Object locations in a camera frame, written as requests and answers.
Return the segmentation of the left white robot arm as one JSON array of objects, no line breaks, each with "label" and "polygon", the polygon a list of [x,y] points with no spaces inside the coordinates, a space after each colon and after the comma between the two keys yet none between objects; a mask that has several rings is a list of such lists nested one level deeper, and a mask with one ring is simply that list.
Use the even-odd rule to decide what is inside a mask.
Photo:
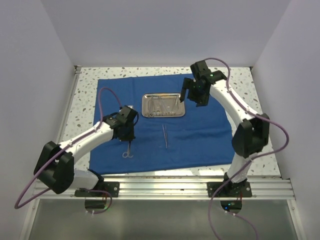
[{"label": "left white robot arm", "polygon": [[46,143],[34,169],[34,177],[49,190],[61,194],[68,189],[81,189],[92,196],[105,190],[103,177],[94,170],[76,170],[75,163],[96,147],[113,139],[131,142],[135,122],[125,123],[109,116],[82,134],[60,143]]}]

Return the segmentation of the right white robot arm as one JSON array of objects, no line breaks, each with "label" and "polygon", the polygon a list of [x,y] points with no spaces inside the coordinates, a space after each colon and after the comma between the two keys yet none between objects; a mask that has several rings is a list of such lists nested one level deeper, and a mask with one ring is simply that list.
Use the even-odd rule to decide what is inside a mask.
[{"label": "right white robot arm", "polygon": [[196,103],[197,107],[208,105],[209,98],[214,98],[228,113],[236,126],[231,145],[234,156],[230,168],[225,174],[223,192],[235,196],[241,185],[247,181],[249,168],[269,142],[270,124],[265,113],[259,114],[249,107],[228,85],[227,76],[220,70],[203,70],[184,78],[180,101],[185,98]]}]

